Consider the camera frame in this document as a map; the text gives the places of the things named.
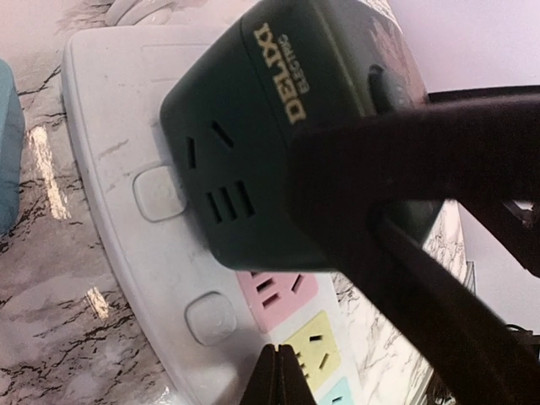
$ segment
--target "white power strip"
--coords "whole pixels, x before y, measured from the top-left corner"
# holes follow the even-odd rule
[[[317,377],[316,400],[339,397],[343,377],[352,397],[361,398],[329,274],[316,275],[318,290],[306,305],[262,332],[246,287],[210,254],[172,170],[159,107],[222,32],[118,27],[81,31],[69,41],[63,93],[94,221],[141,327],[186,403],[237,403],[262,346],[286,342],[321,311],[341,361],[328,378]]]

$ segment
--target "white marble countertop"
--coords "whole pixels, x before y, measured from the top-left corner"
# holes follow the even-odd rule
[[[251,0],[190,0],[177,24],[232,23]],[[3,0],[0,57],[13,69],[27,126],[19,222],[0,239],[0,403],[180,403],[111,271],[89,213],[62,105],[69,36],[103,25],[84,0]],[[457,206],[446,204],[427,250],[459,279]],[[429,365],[335,275],[365,403],[410,403]]]

